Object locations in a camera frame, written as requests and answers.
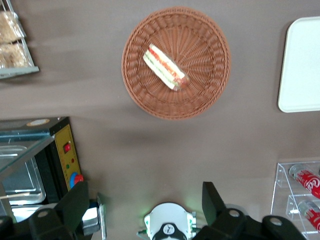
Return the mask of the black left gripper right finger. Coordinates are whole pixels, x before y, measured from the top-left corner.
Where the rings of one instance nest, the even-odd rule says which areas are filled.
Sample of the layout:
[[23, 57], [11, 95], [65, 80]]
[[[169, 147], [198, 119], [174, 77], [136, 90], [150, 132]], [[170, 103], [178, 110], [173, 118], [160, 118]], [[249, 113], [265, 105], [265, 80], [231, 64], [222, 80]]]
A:
[[212, 182], [202, 183], [202, 210], [206, 225], [197, 233], [198, 240], [249, 240], [247, 217], [237, 208], [226, 207]]

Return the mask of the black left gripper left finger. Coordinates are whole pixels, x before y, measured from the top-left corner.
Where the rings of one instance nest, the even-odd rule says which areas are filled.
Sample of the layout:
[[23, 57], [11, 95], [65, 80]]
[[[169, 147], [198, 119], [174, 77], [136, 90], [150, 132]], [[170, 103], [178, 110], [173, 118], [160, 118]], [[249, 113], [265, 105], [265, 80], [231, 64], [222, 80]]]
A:
[[28, 218], [33, 240], [75, 240], [89, 208], [89, 187], [78, 182], [53, 208], [38, 209]]

